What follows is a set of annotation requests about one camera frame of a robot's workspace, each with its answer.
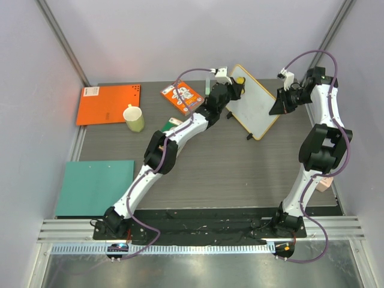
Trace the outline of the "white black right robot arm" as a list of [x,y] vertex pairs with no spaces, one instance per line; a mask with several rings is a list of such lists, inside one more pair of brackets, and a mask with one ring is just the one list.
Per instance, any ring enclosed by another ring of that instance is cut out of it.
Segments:
[[341,122],[337,106],[338,82],[326,75],[325,68],[309,69],[301,83],[294,82],[294,75],[286,70],[281,71],[279,78],[284,79],[284,86],[278,89],[269,114],[288,114],[308,104],[315,120],[299,150],[298,176],[269,225],[273,234],[287,237],[304,228],[304,211],[312,194],[325,175],[339,166],[353,133]]

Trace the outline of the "yellow bone-shaped eraser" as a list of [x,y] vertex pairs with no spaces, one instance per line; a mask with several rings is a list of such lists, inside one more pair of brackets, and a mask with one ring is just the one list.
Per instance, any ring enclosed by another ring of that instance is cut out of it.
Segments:
[[237,84],[243,85],[245,83],[245,78],[244,77],[238,77],[236,79]]

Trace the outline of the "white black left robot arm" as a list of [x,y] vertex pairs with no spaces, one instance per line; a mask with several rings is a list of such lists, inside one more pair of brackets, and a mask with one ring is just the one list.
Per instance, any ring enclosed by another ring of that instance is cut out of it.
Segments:
[[133,218],[138,204],[154,183],[173,169],[179,150],[192,137],[213,126],[230,101],[241,99],[244,84],[233,78],[228,83],[216,83],[188,120],[172,130],[158,130],[152,135],[139,174],[124,195],[103,215],[105,231],[109,235],[122,239],[127,234],[128,219]]

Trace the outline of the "yellow framed whiteboard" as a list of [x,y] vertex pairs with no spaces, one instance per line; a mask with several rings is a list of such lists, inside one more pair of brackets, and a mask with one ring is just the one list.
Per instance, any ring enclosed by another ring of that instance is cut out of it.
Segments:
[[235,80],[245,78],[244,93],[240,100],[231,101],[226,109],[248,133],[253,133],[254,140],[261,140],[278,119],[277,115],[269,115],[276,97],[239,64],[234,66],[230,75]]

